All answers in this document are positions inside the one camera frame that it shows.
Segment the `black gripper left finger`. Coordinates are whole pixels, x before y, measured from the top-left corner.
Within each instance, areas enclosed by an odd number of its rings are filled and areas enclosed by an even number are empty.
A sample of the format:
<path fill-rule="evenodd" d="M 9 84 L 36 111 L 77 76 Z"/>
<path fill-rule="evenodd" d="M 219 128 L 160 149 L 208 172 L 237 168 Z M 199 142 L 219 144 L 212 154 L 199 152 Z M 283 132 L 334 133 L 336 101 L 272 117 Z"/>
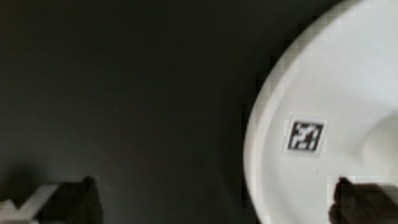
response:
<path fill-rule="evenodd" d="M 0 224 L 105 224 L 94 178 L 41 185 L 22 206 L 4 200 Z"/>

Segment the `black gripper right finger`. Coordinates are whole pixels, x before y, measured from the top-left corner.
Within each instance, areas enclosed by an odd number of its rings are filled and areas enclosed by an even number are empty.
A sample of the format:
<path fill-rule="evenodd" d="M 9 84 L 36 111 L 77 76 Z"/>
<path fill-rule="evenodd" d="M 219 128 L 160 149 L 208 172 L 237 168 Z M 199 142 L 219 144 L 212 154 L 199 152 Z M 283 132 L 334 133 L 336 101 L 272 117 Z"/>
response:
<path fill-rule="evenodd" d="M 331 224 L 398 224 L 398 186 L 340 178 L 329 208 Z"/>

